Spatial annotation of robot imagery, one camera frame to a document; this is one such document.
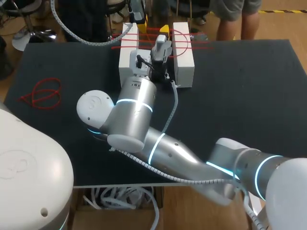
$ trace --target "white foam block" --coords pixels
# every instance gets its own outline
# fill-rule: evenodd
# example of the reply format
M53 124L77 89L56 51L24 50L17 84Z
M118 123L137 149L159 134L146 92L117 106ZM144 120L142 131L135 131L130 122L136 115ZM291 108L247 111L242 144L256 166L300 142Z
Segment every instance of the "white foam block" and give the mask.
M127 29L128 23L123 23L123 32ZM133 50L136 50L139 47L139 29L136 23L133 23L130 31L122 38L121 46L130 46L127 48L120 48L119 55L119 76L120 84L123 85L126 78L133 76L132 69L130 69L130 53Z
M174 23L173 29L173 53L176 84L183 88L192 87L195 66L188 23Z

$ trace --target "khaki shorts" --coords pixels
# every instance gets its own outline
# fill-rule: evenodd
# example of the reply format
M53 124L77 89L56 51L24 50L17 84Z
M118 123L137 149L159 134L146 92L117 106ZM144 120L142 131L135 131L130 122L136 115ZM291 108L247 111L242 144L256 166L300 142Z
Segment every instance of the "khaki shorts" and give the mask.
M210 10L222 20L236 21L242 13L254 14L261 0L211 0Z

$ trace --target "red wire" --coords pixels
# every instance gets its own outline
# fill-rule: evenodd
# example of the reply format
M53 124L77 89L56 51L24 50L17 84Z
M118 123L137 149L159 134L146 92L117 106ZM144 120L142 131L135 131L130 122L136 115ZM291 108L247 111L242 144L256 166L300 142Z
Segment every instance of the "red wire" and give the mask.
M181 33L180 31L178 31L178 30L173 30L174 32L177 32L177 33L180 33L180 35L183 35L183 33ZM181 54L178 54L178 55L172 55L172 56L169 56L169 58L177 58L177 57L179 57L179 56L181 56L181 55L183 55L186 51L187 51L187 49L188 49L188 39L187 39L187 37L185 36L185 35L183 35L184 36L184 38L186 39L186 41L187 41L187 47L186 47L186 49L181 53Z
M59 83L59 88L57 90L53 90L53 89L43 89L43 90L36 90L37 87L44 83L44 82L47 82L47 81L56 81ZM41 81L39 81L38 83L36 83L36 85L34 86L33 90L31 93L25 95L25 96L22 96L19 98L19 100L22 100L24 102L26 102L27 104L31 105L33 108L36 108L36 109L53 109L55 108L56 106L58 106L61 102L61 95L60 95L60 90L61 90L61 82L59 79L57 78L46 78L46 79L43 79ZM41 97L41 98L38 98L38 99L34 99L34 96L36 94L40 94L40 93L43 93L43 92L52 92L50 95L48 96L45 96L45 97ZM59 100L57 103L55 103L53 106L50 106L50 107L41 107L41 106L38 106L36 105L37 102L41 102L41 101L45 101L51 97L54 97L54 96L58 96Z
M122 41L133 41L133 42L150 42L150 43L155 43L155 41L151 41L151 40L135 40L135 39L126 39L126 38L122 38L121 39ZM209 42L206 42L206 41L176 41L176 42L188 42L188 43L209 43Z
M131 34L131 33L129 33L129 34L126 34L126 35L143 35L143 36L147 35L147 36L156 36L156 37L158 37L158 34Z
M140 49L151 49L150 46L113 46L111 49L120 48L140 48ZM177 49L186 49L186 47L178 47ZM188 49L213 49L212 47L188 47Z

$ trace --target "black tabletop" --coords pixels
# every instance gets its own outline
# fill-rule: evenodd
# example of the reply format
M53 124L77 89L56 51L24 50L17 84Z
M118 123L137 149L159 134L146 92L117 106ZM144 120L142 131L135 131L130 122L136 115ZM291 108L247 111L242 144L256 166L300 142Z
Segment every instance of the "black tabletop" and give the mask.
M211 42L194 50L194 82L179 89L167 134L206 161L219 138L264 152L307 157L307 77L287 40ZM21 120L54 138L67 151L75 186L168 183L94 139L76 104L90 90L113 101L120 91L118 50L80 43L29 44L5 104ZM45 78L61 80L61 103L39 110L18 101ZM42 88L57 87L45 83ZM161 130L173 107L171 91L158 90L151 125Z

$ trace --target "white robotic arm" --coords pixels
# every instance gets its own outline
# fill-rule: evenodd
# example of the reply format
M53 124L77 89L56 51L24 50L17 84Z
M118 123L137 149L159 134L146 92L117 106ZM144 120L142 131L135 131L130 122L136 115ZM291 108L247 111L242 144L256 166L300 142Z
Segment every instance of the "white robotic arm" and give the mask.
M62 146L0 102L0 229L64 230L72 187Z
M232 180L235 172L239 187L267 198L273 229L305 229L306 222L298 223L305 221L302 208L307 205L303 195L307 191L307 159L291 160L222 138L209 161L202 162L182 142L149 127L155 93L156 87L147 75L135 74L125 80L115 104L104 92L90 91L79 99L77 112L96 138L105 139L114 149L161 176L189 183L218 204L232 201L237 185Z

